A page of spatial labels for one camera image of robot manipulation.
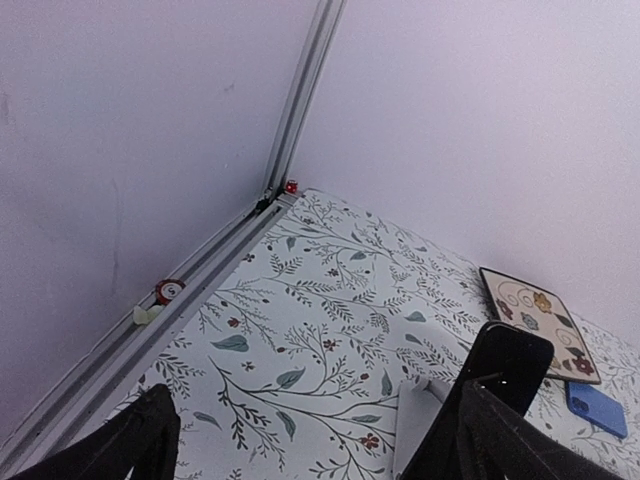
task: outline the white wall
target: white wall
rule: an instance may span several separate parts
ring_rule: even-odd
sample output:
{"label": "white wall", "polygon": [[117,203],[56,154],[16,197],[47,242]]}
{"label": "white wall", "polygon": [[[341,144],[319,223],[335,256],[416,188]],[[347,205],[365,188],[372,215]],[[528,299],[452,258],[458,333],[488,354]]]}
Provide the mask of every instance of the white wall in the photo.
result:
{"label": "white wall", "polygon": [[350,0],[292,177],[640,345],[640,4]]}
{"label": "white wall", "polygon": [[0,442],[258,199],[315,5],[0,2]]}

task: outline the metal frame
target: metal frame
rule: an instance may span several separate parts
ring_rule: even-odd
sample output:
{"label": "metal frame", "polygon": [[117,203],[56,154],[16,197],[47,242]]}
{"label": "metal frame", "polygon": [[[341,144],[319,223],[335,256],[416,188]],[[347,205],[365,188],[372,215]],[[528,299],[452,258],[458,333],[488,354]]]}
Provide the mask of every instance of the metal frame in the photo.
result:
{"label": "metal frame", "polygon": [[[124,316],[36,405],[0,446],[0,477],[64,449],[101,425],[135,380],[166,348],[296,197],[282,194],[320,69],[346,0],[319,0],[271,149],[264,195],[214,235],[170,278],[187,287],[153,323]],[[150,292],[139,305],[148,308]]]}
{"label": "metal frame", "polygon": [[345,4],[346,0],[320,0],[318,3],[269,157],[267,171],[270,173],[264,186],[264,198],[269,201],[284,189],[320,69]]}

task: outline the smartphone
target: smartphone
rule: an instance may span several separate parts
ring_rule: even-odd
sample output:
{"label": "smartphone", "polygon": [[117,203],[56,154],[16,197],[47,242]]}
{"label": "smartphone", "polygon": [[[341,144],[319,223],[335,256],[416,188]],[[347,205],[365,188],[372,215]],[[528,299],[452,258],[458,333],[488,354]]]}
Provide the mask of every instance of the smartphone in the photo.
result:
{"label": "smartphone", "polygon": [[[462,386],[477,380],[520,415],[538,392],[551,360],[548,340],[502,322],[482,326],[451,392],[402,474],[401,480],[462,479],[455,435]],[[500,478],[489,472],[488,478]]]}
{"label": "smartphone", "polygon": [[622,405],[591,385],[566,382],[567,406],[571,413],[618,438],[628,435]]}

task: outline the printed flower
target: printed flower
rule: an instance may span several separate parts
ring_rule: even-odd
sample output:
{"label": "printed flower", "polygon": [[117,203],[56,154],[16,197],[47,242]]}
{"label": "printed flower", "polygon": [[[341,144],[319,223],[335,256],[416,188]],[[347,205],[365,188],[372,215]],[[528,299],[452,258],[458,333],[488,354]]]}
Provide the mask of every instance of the printed flower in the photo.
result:
{"label": "printed flower", "polygon": [[586,375],[591,375],[595,370],[591,366],[591,362],[583,357],[572,358],[571,361],[576,366],[579,372]]}
{"label": "printed flower", "polygon": [[504,316],[507,317],[509,320],[513,320],[513,310],[509,308],[509,305],[507,305],[507,302],[505,302],[504,300],[496,300],[496,303],[500,307],[500,310],[502,310],[502,313],[504,314]]}
{"label": "printed flower", "polygon": [[551,302],[545,297],[544,293],[534,293],[533,303],[542,313],[551,313]]}
{"label": "printed flower", "polygon": [[378,437],[374,437],[373,433],[369,433],[367,434],[366,437],[362,437],[360,439],[360,443],[363,444],[365,448],[368,448],[369,450],[373,448],[378,448],[379,442],[380,442],[380,439]]}
{"label": "printed flower", "polygon": [[322,346],[325,348],[325,350],[333,352],[333,349],[336,348],[338,344],[335,340],[325,340],[324,342],[322,342]]}
{"label": "printed flower", "polygon": [[527,327],[529,327],[529,330],[540,330],[538,327],[538,321],[528,313],[522,312],[522,321]]}

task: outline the red flower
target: red flower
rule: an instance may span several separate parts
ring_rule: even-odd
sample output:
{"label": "red flower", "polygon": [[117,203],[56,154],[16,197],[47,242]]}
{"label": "red flower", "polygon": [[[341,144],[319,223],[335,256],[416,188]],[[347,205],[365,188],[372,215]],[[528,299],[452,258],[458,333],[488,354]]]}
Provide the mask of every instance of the red flower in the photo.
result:
{"label": "red flower", "polygon": [[379,442],[380,442],[380,439],[378,437],[374,437],[373,433],[369,433],[367,434],[366,437],[362,437],[360,439],[360,443],[363,444],[369,450],[373,448],[378,448]]}
{"label": "red flower", "polygon": [[591,362],[586,358],[572,358],[571,361],[576,366],[579,372],[585,373],[587,375],[591,375],[595,370],[591,366]]}
{"label": "red flower", "polygon": [[322,346],[325,348],[325,350],[333,352],[333,349],[336,348],[338,344],[335,340],[325,340],[324,342],[322,342]]}
{"label": "red flower", "polygon": [[509,305],[507,305],[507,302],[505,302],[504,300],[496,300],[496,303],[500,307],[500,310],[502,310],[502,313],[504,314],[504,316],[507,317],[509,320],[513,320],[512,318],[513,310],[509,308]]}

